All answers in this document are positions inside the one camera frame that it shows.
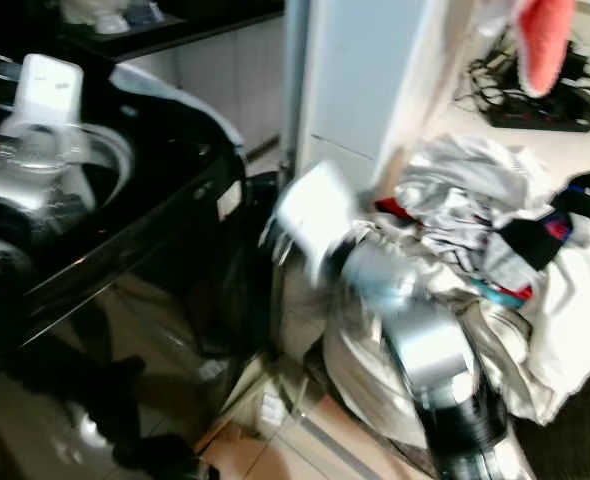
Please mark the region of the black top-loading washing machine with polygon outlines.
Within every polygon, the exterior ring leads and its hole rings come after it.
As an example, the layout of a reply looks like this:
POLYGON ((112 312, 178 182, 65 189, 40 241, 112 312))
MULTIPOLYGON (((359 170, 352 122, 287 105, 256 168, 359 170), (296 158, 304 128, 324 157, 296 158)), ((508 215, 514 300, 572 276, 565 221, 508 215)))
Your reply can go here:
POLYGON ((0 371, 248 355, 239 136, 129 65, 38 63, 80 122, 22 122, 29 63, 0 55, 0 371))

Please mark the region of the pile of white grey clothes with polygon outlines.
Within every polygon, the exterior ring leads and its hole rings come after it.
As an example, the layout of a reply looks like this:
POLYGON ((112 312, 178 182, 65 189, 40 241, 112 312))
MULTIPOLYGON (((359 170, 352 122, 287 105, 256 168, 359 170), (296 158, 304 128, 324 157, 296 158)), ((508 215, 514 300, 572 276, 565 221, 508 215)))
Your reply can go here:
POLYGON ((541 218, 564 186, 548 188, 528 148, 443 134, 414 152, 392 196, 376 206, 413 224, 418 243, 475 287, 524 302, 550 262, 534 270, 496 230, 514 218, 541 218))

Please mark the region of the white object on counter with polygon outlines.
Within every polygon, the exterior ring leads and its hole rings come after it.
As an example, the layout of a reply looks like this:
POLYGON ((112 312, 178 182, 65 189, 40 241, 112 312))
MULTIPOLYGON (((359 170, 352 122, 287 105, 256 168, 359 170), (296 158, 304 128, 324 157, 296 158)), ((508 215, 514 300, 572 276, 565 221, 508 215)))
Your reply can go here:
POLYGON ((121 17, 130 0, 59 0, 59 12, 66 23, 94 26, 104 17, 121 17))

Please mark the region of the small blue object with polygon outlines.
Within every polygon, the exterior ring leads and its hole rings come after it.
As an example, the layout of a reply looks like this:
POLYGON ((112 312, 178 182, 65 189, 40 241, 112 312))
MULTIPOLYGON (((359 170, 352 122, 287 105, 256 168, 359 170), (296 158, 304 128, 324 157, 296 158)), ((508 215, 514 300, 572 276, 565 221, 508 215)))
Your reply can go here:
POLYGON ((123 10, 123 19, 131 28, 161 26, 166 22, 157 0, 129 0, 123 10))

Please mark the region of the dark kitchen counter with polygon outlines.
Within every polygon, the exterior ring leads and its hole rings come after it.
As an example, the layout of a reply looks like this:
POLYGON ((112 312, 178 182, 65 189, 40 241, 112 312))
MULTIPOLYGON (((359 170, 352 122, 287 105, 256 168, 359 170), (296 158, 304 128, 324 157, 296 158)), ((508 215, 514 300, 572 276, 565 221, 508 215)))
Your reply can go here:
POLYGON ((81 26, 62 26, 57 37, 99 58, 126 61, 190 44, 221 33, 281 17, 285 0, 152 0, 164 20, 120 35, 99 35, 81 26))

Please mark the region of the white tall cabinet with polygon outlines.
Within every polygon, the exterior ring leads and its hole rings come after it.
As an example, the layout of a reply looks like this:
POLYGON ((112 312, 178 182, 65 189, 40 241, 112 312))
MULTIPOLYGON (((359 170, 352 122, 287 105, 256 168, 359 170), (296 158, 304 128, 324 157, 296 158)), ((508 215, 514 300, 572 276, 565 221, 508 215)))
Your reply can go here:
POLYGON ((390 195, 452 91, 481 0, 287 0, 282 173, 390 195))

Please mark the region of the black sock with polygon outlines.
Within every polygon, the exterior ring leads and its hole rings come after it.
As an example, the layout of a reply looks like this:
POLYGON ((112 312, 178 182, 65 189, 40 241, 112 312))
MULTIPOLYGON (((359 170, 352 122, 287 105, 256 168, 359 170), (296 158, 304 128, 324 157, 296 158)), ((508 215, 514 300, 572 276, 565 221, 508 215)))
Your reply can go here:
POLYGON ((577 229, 574 215, 590 219, 590 172, 571 177, 537 219, 514 218, 496 230, 502 242, 536 271, 545 269, 577 229))

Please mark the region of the red orange cloth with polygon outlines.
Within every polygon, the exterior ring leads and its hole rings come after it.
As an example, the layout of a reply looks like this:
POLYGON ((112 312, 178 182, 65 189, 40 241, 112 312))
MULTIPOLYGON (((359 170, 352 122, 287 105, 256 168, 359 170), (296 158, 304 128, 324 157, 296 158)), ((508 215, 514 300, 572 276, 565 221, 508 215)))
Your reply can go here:
POLYGON ((568 55, 575 9, 577 0, 515 0, 513 32, 525 95, 539 99, 555 86, 568 55))

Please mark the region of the large white cloth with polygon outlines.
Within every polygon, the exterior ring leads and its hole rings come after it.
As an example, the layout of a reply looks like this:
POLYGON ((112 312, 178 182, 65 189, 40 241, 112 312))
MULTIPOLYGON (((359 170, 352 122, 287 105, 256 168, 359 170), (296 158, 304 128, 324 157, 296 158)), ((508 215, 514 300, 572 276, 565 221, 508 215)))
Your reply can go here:
POLYGON ((539 425, 554 421, 590 376, 590 219, 573 215, 571 224, 542 288, 525 307, 532 333, 524 366, 539 425))

